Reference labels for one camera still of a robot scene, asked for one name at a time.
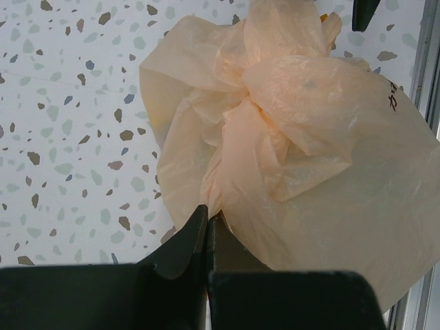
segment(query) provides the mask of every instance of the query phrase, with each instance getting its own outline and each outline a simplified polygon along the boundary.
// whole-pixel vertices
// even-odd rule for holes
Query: translucent plastic bag
[[[353,270],[388,309],[440,258],[440,149],[411,101],[313,2],[183,18],[140,66],[178,228],[198,204],[275,270]]]

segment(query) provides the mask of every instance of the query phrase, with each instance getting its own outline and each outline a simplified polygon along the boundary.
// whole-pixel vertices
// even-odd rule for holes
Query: speckled white background
[[[132,262],[174,233],[138,65],[183,16],[245,18],[245,0],[0,0],[0,267]],[[361,56],[410,88],[423,0],[382,0],[366,33],[320,0]]]

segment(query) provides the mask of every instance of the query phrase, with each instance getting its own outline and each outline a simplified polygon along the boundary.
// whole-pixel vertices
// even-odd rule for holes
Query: brown speckle
[[[122,141],[129,141],[133,139],[133,132],[129,130],[125,130],[119,134]]]
[[[40,155],[38,153],[28,152],[27,156],[29,157],[29,159],[33,163],[33,165],[40,164]]]
[[[115,162],[108,163],[107,166],[111,168],[112,170],[118,171],[120,168],[124,165],[120,160],[117,160]]]
[[[130,221],[127,217],[119,217],[119,224],[126,230],[130,230]]]
[[[122,121],[122,110],[121,109],[116,109],[114,115],[115,115],[116,121],[121,123],[121,121]]]
[[[153,7],[152,5],[146,5],[146,11],[151,15],[154,16],[157,14],[157,9]]]
[[[34,206],[34,208],[37,208],[39,205],[39,194],[35,194],[34,196],[32,196],[32,205]]]
[[[85,85],[85,76],[84,76],[84,74],[79,74],[76,77],[80,80],[81,85],[84,86]]]
[[[176,227],[173,226],[165,235],[160,239],[160,243],[164,244],[167,240],[169,240],[176,233]]]
[[[84,29],[84,20],[80,19],[78,22],[76,22],[76,28],[81,33]]]
[[[35,266],[28,256],[19,256],[17,260],[19,261],[19,265]]]
[[[50,11],[50,10],[52,10],[52,6],[50,5],[49,2],[47,2],[47,0],[42,0],[42,1],[41,1],[41,3],[40,3],[40,8],[41,8],[42,10],[45,10],[45,11]]]
[[[90,139],[90,136],[89,136],[89,135],[86,135],[85,137],[83,137],[83,138],[81,139],[81,141],[79,141],[78,144],[84,144],[84,143],[87,143],[87,141],[89,141],[89,139]]]
[[[394,54],[393,52],[387,52],[387,51],[380,52],[380,54],[377,55],[377,59],[379,61],[389,61],[389,60],[392,60],[396,57],[397,57],[396,54]]]
[[[232,18],[232,24],[237,24],[240,21],[240,17],[238,17],[236,14],[234,14],[234,17]]]
[[[98,19],[98,23],[101,25],[105,25],[111,18],[111,14],[109,12],[105,12],[101,15],[101,17]]]

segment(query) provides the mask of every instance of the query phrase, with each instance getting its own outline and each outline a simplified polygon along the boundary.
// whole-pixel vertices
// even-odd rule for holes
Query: gray speckle
[[[11,41],[17,41],[21,36],[20,30],[14,27],[11,31]]]
[[[142,228],[142,226],[137,223],[133,226],[133,231],[135,232],[136,236],[141,237],[144,233],[144,228]]]
[[[108,209],[104,209],[101,211],[101,222],[105,225],[108,225],[110,223],[110,211]]]
[[[146,46],[146,42],[141,36],[137,36],[136,38],[134,38],[133,44],[139,50],[143,50]]]
[[[131,186],[137,193],[141,193],[145,190],[145,183],[144,180],[142,180],[140,177],[134,177],[131,180]]]
[[[92,42],[94,42],[96,40],[96,38],[98,38],[98,33],[92,32],[91,34],[89,34],[87,36],[86,39],[84,39],[84,42],[85,43],[92,43]]]
[[[385,7],[391,12],[394,12],[399,9],[399,2],[398,0],[385,0]]]
[[[365,38],[358,32],[349,32],[347,38],[354,46],[361,46],[365,41]]]
[[[393,52],[387,52],[387,51],[380,52],[380,54],[377,55],[377,59],[379,61],[389,61],[389,60],[392,60],[396,57],[397,57],[396,54],[394,54]]]
[[[76,236],[76,232],[74,232],[72,235],[70,235],[70,237],[69,237],[70,244],[73,244],[75,242],[75,236]]]
[[[73,169],[74,167],[70,163],[55,166],[55,171],[63,175],[69,175]]]
[[[50,80],[51,81],[58,81],[61,79],[61,72],[54,72],[51,76],[50,76]]]
[[[34,51],[34,45],[31,43],[29,39],[26,39],[23,44],[23,53],[31,54]]]
[[[401,36],[401,39],[405,45],[410,46],[415,50],[417,49],[417,40],[415,40],[411,33],[405,33]]]
[[[82,217],[79,217],[79,218],[76,218],[76,219],[75,219],[75,223],[76,223],[77,225],[82,225],[84,221],[85,221],[85,215],[83,215]]]
[[[53,251],[57,256],[60,256],[60,255],[61,255],[60,247],[57,246],[57,245],[54,245],[54,247],[52,248],[52,251]]]
[[[174,19],[176,16],[176,11],[174,7],[168,6],[165,10],[165,17],[167,19]]]
[[[9,193],[15,193],[18,189],[20,189],[20,187],[18,187],[16,184],[8,184],[6,189],[8,189]]]
[[[32,26],[29,28],[29,31],[27,31],[29,34],[37,32],[40,32],[40,27],[37,24],[32,24]]]
[[[56,148],[52,148],[49,151],[49,160],[54,163],[56,159]]]
[[[99,175],[95,170],[91,170],[90,174],[93,182],[95,182],[95,185],[100,186],[102,184],[102,176]]]
[[[63,133],[65,135],[70,135],[70,133],[72,132],[73,123],[74,122],[68,119],[61,125],[61,129],[63,130]]]
[[[26,231],[34,239],[41,235],[41,230],[38,228],[28,228]]]
[[[124,239],[125,234],[121,231],[115,232],[113,235],[111,235],[110,240],[114,244],[121,243]]]
[[[83,259],[83,253],[81,252],[81,249],[79,249],[75,253],[74,260],[75,260],[76,263],[80,263],[82,259]]]
[[[109,256],[104,250],[99,250],[99,260],[101,263],[109,263]]]

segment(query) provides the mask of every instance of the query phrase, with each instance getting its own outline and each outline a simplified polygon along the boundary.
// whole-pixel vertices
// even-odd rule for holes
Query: orange plastic bag
[[[362,59],[330,58],[340,18],[251,0],[183,18],[140,66],[178,228],[198,204],[275,270],[353,270],[388,309],[440,257],[440,148]]]

